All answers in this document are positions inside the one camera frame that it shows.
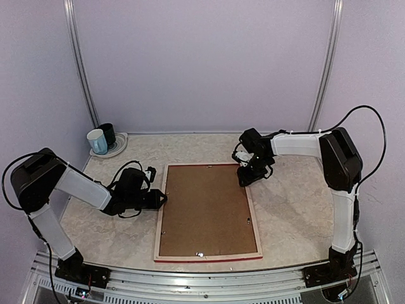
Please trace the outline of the light blue mug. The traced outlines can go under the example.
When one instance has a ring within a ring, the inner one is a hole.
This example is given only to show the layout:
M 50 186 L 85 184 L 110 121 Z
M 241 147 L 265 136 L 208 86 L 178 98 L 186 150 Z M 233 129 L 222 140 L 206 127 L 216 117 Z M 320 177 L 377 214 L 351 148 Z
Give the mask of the light blue mug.
M 108 152 L 108 144 L 101 129 L 93 129 L 86 135 L 92 151 L 97 155 L 105 155 Z

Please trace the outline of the aluminium corner post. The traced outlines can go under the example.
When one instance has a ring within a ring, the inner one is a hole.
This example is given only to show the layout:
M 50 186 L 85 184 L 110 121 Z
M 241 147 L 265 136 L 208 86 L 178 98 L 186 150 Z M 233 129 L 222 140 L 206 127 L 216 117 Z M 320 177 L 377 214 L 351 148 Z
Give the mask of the aluminium corner post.
M 70 43 L 73 51 L 73 58 L 80 82 L 80 86 L 84 95 L 85 105 L 90 117 L 90 121 L 93 127 L 99 125 L 99 116 L 97 114 L 96 106 L 94 104 L 92 94 L 90 91 L 90 85 L 88 77 L 85 71 L 84 59 L 80 47 L 80 39 L 78 34 L 77 21 L 75 18 L 74 2 L 72 0 L 64 0 L 63 6 L 65 10 L 65 17 L 68 27 L 68 35 L 70 37 Z
M 309 125 L 307 128 L 308 132 L 316 130 L 317 123 L 320 118 L 321 109 L 324 104 L 325 95 L 327 92 L 328 82 L 332 73 L 333 61 L 335 58 L 335 50 L 338 45 L 340 25 L 342 21 L 344 2 L 343 0 L 335 0 L 332 21 L 330 27 L 330 33 L 328 37 L 327 50 L 325 55 L 325 60 L 321 72 L 320 83 L 315 98 L 315 105 L 313 111 L 311 112 L 311 117 L 309 119 Z

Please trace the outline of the white round plate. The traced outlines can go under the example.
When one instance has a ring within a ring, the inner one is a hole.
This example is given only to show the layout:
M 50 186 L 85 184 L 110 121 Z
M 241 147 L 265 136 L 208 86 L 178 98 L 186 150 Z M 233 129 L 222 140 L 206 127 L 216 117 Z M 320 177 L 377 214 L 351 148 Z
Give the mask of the white round plate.
M 112 157 L 118 156 L 127 147 L 128 134 L 126 132 L 116 132 L 115 139 L 116 139 L 116 141 L 115 141 L 114 145 L 112 145 L 112 147 L 108 148 L 108 152 L 105 155 L 98 155 L 95 152 L 93 152 L 92 149 L 90 149 L 89 155 L 95 156 L 98 158 L 112 158 Z

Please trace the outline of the left aluminium corner post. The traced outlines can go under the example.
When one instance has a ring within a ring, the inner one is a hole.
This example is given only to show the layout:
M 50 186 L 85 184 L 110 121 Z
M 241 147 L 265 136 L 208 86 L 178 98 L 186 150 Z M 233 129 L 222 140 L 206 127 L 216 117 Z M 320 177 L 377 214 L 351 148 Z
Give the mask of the left aluminium corner post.
M 78 34 L 77 21 L 75 18 L 74 2 L 72 0 L 64 0 L 63 6 L 65 10 L 65 17 L 68 27 L 68 35 L 70 37 L 70 43 L 73 51 L 73 58 L 80 82 L 80 86 L 84 95 L 85 105 L 90 117 L 90 121 L 93 127 L 99 125 L 99 116 L 97 114 L 96 106 L 94 104 L 92 94 L 90 91 L 90 85 L 88 77 L 85 71 L 84 59 L 80 47 L 80 39 Z

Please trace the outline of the aluminium front rail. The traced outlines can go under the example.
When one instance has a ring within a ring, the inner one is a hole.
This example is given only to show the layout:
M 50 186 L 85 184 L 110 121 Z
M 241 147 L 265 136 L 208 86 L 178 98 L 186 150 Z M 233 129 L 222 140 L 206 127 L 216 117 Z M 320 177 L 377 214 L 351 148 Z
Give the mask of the aluminium front rail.
M 49 277 L 36 254 L 19 303 L 392 303 L 374 251 L 354 258 L 358 274 L 308 287 L 304 266 L 239 272 L 163 272 L 110 267 L 105 288 Z

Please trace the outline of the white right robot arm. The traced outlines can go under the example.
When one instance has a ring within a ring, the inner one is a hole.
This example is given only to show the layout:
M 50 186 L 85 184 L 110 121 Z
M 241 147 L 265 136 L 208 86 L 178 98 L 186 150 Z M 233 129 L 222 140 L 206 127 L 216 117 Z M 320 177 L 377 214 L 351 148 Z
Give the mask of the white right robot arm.
M 271 177 L 278 156 L 307 156 L 321 161 L 334 207 L 332 244 L 323 274 L 329 281 L 339 280 L 353 267 L 354 254 L 361 244 L 357 236 L 359 188 L 376 172 L 362 175 L 363 161 L 348 131 L 340 122 L 326 130 L 279 130 L 265 136 L 250 128 L 237 144 L 243 149 L 234 149 L 232 159 L 240 165 L 237 177 L 241 187 Z

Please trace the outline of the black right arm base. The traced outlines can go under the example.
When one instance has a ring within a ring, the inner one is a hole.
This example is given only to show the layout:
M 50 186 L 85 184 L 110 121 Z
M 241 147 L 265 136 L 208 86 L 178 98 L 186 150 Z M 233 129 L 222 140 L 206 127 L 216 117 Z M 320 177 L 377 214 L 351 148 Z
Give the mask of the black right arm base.
M 329 247 L 327 263 L 305 267 L 302 270 L 306 287 L 312 288 L 355 277 L 357 270 L 354 255 L 357 248 L 355 244 L 351 250 L 341 253 Z

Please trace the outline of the dark green mug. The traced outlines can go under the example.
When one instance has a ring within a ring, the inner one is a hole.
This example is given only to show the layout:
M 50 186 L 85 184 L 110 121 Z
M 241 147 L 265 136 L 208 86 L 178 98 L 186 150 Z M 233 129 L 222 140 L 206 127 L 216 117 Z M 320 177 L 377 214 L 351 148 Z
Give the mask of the dark green mug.
M 98 126 L 104 133 L 106 139 L 108 150 L 111 150 L 116 142 L 115 130 L 112 123 L 103 123 Z

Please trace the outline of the right aluminium corner post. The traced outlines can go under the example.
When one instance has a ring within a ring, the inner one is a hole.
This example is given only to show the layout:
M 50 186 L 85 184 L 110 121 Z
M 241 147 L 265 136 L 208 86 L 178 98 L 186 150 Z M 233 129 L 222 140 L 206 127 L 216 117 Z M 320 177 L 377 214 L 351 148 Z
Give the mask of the right aluminium corner post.
M 317 123 L 320 118 L 321 109 L 324 104 L 325 95 L 327 92 L 328 82 L 332 73 L 333 61 L 335 58 L 335 50 L 338 45 L 340 25 L 342 21 L 344 2 L 343 0 L 335 0 L 332 21 L 330 27 L 330 33 L 328 37 L 327 50 L 325 55 L 325 60 L 321 72 L 320 83 L 315 98 L 315 105 L 313 111 L 311 112 L 311 117 L 309 119 L 309 125 L 307 128 L 308 132 L 316 130 Z

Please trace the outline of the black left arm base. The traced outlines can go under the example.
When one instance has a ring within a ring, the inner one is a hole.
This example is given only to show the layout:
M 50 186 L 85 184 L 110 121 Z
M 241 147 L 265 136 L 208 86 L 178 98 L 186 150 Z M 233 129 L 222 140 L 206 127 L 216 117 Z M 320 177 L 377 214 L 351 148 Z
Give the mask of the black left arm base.
M 58 266 L 55 276 L 66 281 L 86 285 L 90 288 L 106 289 L 111 270 L 106 267 L 83 264 L 77 273 Z

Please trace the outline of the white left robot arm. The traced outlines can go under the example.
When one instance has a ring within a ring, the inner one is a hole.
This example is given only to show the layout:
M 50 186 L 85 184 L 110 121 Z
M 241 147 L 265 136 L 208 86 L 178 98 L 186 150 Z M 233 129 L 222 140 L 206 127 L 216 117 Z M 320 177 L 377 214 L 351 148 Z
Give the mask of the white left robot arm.
M 124 218 L 127 210 L 140 215 L 143 210 L 159 210 L 167 195 L 152 184 L 156 176 L 153 167 L 143 168 L 137 160 L 126 162 L 104 185 L 71 165 L 49 148 L 28 153 L 12 160 L 3 171 L 1 187 L 11 184 L 17 204 L 7 204 L 23 212 L 33 230 L 58 257 L 57 270 L 80 282 L 89 275 L 88 266 L 79 249 L 72 243 L 59 216 L 54 213 L 51 200 L 61 196 L 76 199 L 110 217 Z

